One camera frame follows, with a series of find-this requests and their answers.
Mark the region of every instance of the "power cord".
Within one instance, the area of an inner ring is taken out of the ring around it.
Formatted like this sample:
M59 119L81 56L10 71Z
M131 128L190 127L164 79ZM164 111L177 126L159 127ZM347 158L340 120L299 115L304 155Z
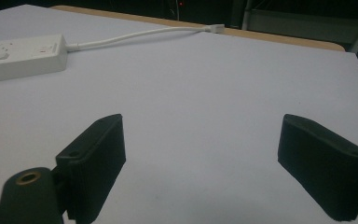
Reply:
M115 37L115 38L111 38L111 39L94 41L94 42L89 42L89 43L70 44L70 45L66 45L66 50L68 52L70 52L70 51L78 51L78 50L82 50L82 49L92 49L92 48L97 48L97 47L113 44L113 43L116 43L121 40L135 38L135 37L142 36L142 35L154 35L154 34L159 34L159 33L173 32L173 31L194 31L194 32L208 32L208 33L213 33L213 34L221 34L224 32L224 29L225 29L224 24L207 25L207 26L203 26L203 27L169 27L169 28L163 28L163 29L158 29L158 30L134 33L134 34L130 34L130 35L123 35L123 36L119 36L119 37Z

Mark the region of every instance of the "electrical outlet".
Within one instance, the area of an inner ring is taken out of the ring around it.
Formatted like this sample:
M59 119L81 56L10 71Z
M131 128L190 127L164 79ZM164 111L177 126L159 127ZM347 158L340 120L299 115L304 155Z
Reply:
M0 41L0 80L59 72L66 60L62 35Z

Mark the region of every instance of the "white table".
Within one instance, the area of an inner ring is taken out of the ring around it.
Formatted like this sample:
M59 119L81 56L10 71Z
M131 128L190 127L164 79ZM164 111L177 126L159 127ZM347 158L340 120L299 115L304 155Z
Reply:
M73 43L159 27L41 7L0 11L0 40L63 34ZM0 191L19 171L53 168L94 120L116 113L127 162L96 223L336 223L277 150L286 113L358 145L358 61L186 32L71 53L63 72L0 82Z

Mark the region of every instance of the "white power strip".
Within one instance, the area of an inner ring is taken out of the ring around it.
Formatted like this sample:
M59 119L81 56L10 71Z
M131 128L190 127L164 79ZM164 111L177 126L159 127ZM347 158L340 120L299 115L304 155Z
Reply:
M59 72L66 59L62 35L0 41L0 81Z
M142 35L172 31L208 32L221 34L223 24L203 27L169 27L145 31L89 43L66 45L62 35L46 35L24 39L0 41L0 81L17 77L42 75L65 70L68 52L110 45Z

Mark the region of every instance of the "screw hole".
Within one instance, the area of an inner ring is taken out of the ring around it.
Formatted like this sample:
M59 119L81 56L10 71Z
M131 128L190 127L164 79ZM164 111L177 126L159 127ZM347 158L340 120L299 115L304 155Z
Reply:
M18 185L27 185L27 184L35 182L39 178L40 178L39 172L30 172L30 173L26 173L26 174L20 176L19 178L17 178L16 183Z
M77 156L78 154L79 154L78 151L73 151L73 152L69 153L69 156L70 156L70 157L75 157L75 156Z

